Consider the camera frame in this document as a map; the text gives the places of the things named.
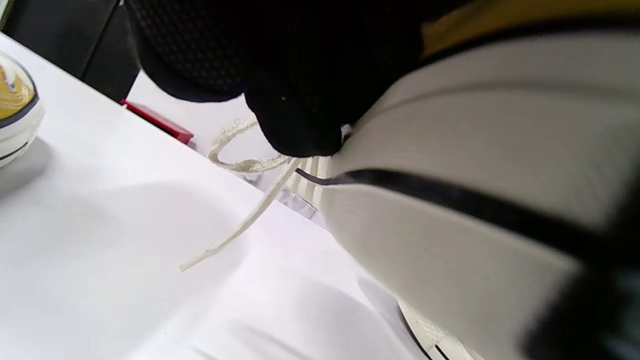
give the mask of sneaker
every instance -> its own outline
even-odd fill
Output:
[[[0,167],[24,154],[36,136],[44,107],[31,76],[0,54]]]

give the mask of black stripe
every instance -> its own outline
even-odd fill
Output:
[[[302,169],[296,172],[321,186],[370,185],[437,204],[589,263],[602,262],[606,253],[601,236],[580,226],[443,180],[382,169],[356,170],[329,179],[314,177]]]
[[[449,360],[449,357],[444,353],[444,351],[442,351],[442,349],[438,345],[436,345],[436,350],[438,350],[440,355],[442,355],[442,357],[444,357],[444,360]]]
[[[553,35],[559,33],[575,33],[583,31],[633,31],[640,29],[640,17],[630,13],[628,16],[597,16],[583,17],[578,19],[563,19],[543,21],[535,24],[524,24],[522,26],[513,26],[506,29],[498,30],[487,35],[467,40],[452,47],[445,48],[427,56],[415,68],[421,69],[426,65],[430,65],[437,61],[443,60],[455,54],[481,47],[484,45],[514,40],[518,38],[534,38],[543,35]]]
[[[9,126],[14,122],[22,119],[25,115],[27,115],[29,111],[31,111],[31,109],[33,109],[34,106],[36,106],[36,104],[38,103],[38,100],[39,100],[38,94],[37,93],[33,94],[33,97],[27,103],[27,105],[25,105],[17,113],[0,120],[0,129],[2,129],[3,127]]]
[[[4,160],[4,159],[8,158],[9,156],[14,155],[16,152],[19,152],[20,150],[24,149],[24,147],[27,146],[28,143],[29,142],[26,142],[26,143],[22,144],[22,146],[20,146],[18,149],[15,149],[14,151],[8,153],[7,155],[0,156],[0,161]]]

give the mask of black mesh fabric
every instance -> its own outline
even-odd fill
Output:
[[[127,0],[145,72],[190,101],[244,93],[271,145],[328,156],[422,51],[419,7],[398,1]]]

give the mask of white canvas fabric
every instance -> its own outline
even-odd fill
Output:
[[[584,32],[457,54],[399,80],[328,176],[438,179],[599,233],[640,163],[640,37]],[[323,189],[340,244],[485,359],[523,359],[527,331],[582,265],[456,211],[362,184]]]

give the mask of white sneaker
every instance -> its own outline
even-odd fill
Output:
[[[0,167],[24,154],[44,117],[44,107],[26,70],[0,54]]]

